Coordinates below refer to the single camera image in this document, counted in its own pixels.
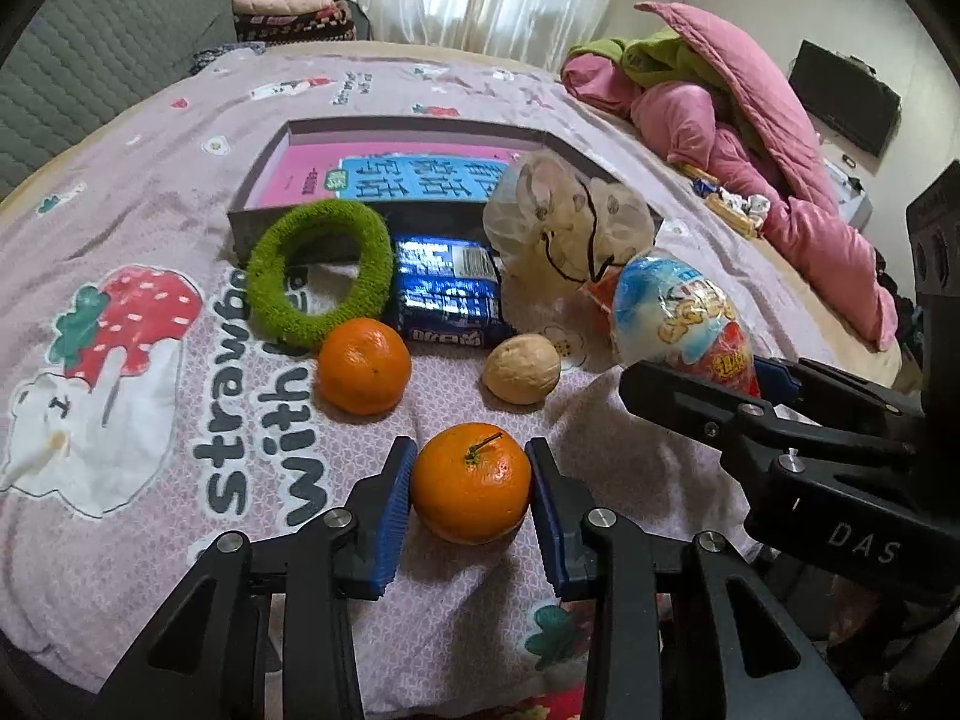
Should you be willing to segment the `orange tangerine plain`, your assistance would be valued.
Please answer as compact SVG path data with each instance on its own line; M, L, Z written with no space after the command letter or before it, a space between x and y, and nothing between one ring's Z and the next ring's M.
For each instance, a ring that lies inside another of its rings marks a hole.
M317 391L353 416L376 416L395 408L412 375L404 340L374 319L339 325L317 356Z

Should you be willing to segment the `black television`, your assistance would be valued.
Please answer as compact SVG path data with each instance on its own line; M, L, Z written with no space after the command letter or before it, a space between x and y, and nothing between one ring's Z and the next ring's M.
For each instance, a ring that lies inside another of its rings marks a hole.
M864 153L884 154L900 122L901 98L867 65L802 41L789 85L820 122Z

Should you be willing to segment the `egg shaped snack pack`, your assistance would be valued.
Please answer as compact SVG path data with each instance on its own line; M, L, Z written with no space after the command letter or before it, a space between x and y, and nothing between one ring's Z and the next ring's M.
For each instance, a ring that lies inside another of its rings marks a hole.
M739 311L700 270L654 250L612 266L587 294L622 366L646 361L756 397L754 353Z

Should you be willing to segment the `orange tangerine with stem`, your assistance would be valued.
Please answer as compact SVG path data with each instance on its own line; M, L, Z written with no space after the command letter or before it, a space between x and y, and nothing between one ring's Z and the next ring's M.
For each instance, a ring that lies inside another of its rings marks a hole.
M506 429L464 422L436 434L420 450L410 500L433 535L480 546L523 523L531 484L530 461Z

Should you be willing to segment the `pink quilted duvet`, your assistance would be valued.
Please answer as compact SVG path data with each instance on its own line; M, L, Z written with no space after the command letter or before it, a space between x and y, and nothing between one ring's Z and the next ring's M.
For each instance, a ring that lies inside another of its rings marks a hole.
M761 235L863 340L890 348L895 301L878 282L874 248L839 214L817 132L782 71L714 13L679 2L641 8L719 71L727 91L692 82L641 88L612 60L586 54L563 60L568 93L631 122L666 163L695 166L744 197L765 195Z

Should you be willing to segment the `strawberry print bed sheet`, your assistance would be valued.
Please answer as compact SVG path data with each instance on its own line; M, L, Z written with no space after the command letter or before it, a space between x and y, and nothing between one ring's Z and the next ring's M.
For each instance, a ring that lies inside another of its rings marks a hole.
M624 409L592 305L505 314L562 350L562 380L519 410L471 349L419 344L400 405L350 418L308 356L252 325L229 205L295 119L411 115L555 133L643 195L662 249L739 309L760 355L830 359L811 291L729 231L623 127L550 75L433 49L238 52L69 149L2 206L2 629L46 670L99 688L200 551L224 530L292 532L375 472L398 436L488 422L548 440L565 472L644 528L724 533L747 502L713 450Z

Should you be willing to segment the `tan walnut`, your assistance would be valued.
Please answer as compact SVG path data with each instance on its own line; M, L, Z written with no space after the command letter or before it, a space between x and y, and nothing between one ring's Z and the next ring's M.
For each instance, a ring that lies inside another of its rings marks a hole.
M485 361L482 382L500 400L516 406L537 405L562 377L555 344L535 333L508 338Z

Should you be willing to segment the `grey quilted headboard cushion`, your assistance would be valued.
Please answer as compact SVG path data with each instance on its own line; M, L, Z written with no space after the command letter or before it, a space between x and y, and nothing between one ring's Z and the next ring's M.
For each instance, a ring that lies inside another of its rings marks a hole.
M235 39L231 0L46 0L2 65L2 192Z

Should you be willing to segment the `stack of folded blankets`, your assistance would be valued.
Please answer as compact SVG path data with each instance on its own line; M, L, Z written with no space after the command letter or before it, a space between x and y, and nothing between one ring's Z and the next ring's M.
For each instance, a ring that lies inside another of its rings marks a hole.
M241 43L338 43L358 37L347 0L231 0Z

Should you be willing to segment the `blue biscuit packet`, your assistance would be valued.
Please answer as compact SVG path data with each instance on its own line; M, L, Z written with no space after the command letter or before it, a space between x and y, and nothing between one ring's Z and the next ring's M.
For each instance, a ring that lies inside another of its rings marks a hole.
M389 316L407 341L493 349L516 330L505 321L493 252L480 242L394 239Z

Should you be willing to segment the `green blanket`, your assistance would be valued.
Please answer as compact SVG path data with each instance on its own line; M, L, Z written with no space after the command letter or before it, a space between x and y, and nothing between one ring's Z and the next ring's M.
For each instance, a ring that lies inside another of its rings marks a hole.
M667 82L692 82L727 91L719 71L670 28L641 39L604 37L568 50L570 59L586 54L612 60L628 80L641 88Z

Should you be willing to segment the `pink blue picture book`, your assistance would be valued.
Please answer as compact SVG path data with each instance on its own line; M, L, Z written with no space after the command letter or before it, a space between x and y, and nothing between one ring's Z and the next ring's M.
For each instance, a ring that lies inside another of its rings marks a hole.
M245 210L322 199L362 202L483 202L506 167L523 156L512 146L384 140L288 145L270 156Z

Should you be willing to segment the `small clutter beside duvet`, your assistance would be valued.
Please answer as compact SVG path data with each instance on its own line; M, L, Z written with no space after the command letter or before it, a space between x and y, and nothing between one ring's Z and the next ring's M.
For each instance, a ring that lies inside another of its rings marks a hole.
M727 226L744 238L758 238L770 213L770 200L765 195L744 197L731 192L722 187L715 176L690 164L681 164L679 171L692 181L693 192Z

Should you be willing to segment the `translucent bag with plush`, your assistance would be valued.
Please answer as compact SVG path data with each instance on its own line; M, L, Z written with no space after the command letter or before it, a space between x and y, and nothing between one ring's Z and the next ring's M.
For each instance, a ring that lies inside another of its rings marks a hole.
M630 187L534 151L506 169L483 208L483 231L508 277L534 301L555 302L649 252L656 222Z

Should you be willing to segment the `grey cardboard box tray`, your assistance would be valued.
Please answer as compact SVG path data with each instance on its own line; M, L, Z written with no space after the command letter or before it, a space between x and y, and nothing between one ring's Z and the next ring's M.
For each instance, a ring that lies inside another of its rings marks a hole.
M350 115L283 124L229 207L249 260L283 216L324 203L293 245L302 262L348 262L405 239L556 255L585 277L651 244L662 218L589 154L538 128L429 115Z

